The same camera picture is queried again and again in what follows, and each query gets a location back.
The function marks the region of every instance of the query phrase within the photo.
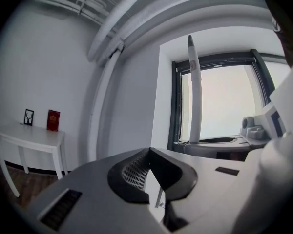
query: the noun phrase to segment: black vent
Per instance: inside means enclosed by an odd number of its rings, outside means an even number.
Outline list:
[[[81,192],[68,190],[46,213],[41,222],[57,231],[81,195]]]

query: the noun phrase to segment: black slot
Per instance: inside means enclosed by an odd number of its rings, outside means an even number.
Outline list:
[[[229,169],[229,168],[225,168],[225,167],[218,167],[218,168],[216,168],[215,171],[225,173],[225,174],[234,175],[234,176],[237,176],[239,174],[239,170]]]
[[[41,223],[57,231],[81,195],[81,192],[68,190],[41,219]]]
[[[229,143],[234,141],[234,139],[230,137],[201,139],[200,143]]]

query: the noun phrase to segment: wooden floor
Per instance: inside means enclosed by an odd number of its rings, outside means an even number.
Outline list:
[[[37,173],[26,174],[24,170],[19,170],[7,166],[10,176],[20,193],[20,197],[15,197],[8,183],[5,180],[0,166],[0,185],[10,202],[26,207],[41,191],[58,180],[56,175],[44,175]]]

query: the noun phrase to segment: white cylinder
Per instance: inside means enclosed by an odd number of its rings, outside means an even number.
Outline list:
[[[202,124],[201,67],[192,36],[188,36],[188,54],[192,81],[192,122],[189,143],[199,143]]]
[[[100,118],[103,108],[103,102],[106,95],[107,87],[111,79],[115,64],[118,60],[120,50],[117,50],[106,64],[101,75],[96,95],[93,100],[92,114],[89,123],[88,131],[88,161],[95,161],[97,159],[97,144],[100,127]]]

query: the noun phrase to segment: white table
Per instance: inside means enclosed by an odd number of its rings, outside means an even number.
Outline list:
[[[19,197],[20,193],[16,189],[6,167],[2,150],[2,141],[15,144],[19,147],[21,163],[26,173],[28,173],[28,167],[25,161],[24,147],[52,153],[55,170],[58,179],[60,179],[63,177],[60,162],[63,164],[65,174],[67,174],[63,140],[64,132],[62,131],[53,132],[46,130],[45,128],[28,126],[19,123],[0,127],[0,165],[3,170],[3,174],[16,197]]]

